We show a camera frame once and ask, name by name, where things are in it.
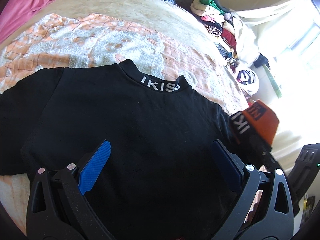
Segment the black sweatshirt with orange cuffs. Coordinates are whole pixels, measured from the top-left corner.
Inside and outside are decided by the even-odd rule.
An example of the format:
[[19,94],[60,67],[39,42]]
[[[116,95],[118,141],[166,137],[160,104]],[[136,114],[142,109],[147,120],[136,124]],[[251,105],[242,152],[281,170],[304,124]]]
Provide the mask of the black sweatshirt with orange cuffs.
[[220,140],[245,158],[223,109],[185,77],[165,81],[131,60],[41,69],[1,94],[1,175],[111,155],[86,198],[116,239],[210,239],[235,193],[213,159]]

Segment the pile of mixed clothes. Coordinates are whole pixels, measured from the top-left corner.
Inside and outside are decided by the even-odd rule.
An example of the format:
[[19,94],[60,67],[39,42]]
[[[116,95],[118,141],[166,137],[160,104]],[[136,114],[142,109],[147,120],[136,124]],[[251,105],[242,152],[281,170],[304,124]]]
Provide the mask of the pile of mixed clothes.
[[226,59],[245,97],[257,93],[259,77],[251,66],[268,66],[268,59],[254,44],[253,31],[235,12],[221,6],[218,0],[193,0],[190,10],[214,37],[216,47]]

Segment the white curtain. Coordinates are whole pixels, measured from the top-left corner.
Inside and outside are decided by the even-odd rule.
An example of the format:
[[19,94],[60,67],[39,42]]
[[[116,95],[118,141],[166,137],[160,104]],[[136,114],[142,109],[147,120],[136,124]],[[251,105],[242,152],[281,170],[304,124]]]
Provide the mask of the white curtain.
[[268,67],[255,69],[261,100],[280,120],[272,153],[297,155],[319,142],[319,12],[310,0],[282,0],[272,6],[237,11],[255,35]]

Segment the orange white tufted blanket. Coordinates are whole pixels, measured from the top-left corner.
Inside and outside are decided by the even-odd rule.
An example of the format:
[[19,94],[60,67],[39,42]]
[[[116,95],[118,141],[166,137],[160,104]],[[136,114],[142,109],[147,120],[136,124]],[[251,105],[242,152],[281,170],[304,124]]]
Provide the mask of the orange white tufted blanket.
[[86,198],[116,238],[209,237],[235,198],[210,157],[246,98],[208,53],[140,24],[47,15],[1,52],[1,200],[25,215],[39,168],[111,155]]

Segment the beige bed cover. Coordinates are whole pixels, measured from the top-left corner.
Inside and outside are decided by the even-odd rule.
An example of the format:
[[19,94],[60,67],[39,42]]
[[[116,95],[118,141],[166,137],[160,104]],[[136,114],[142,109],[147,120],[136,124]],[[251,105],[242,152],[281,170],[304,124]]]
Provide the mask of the beige bed cover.
[[56,0],[1,44],[1,91],[42,68],[125,59],[161,79],[184,76],[227,112],[245,103],[204,27],[161,0]]

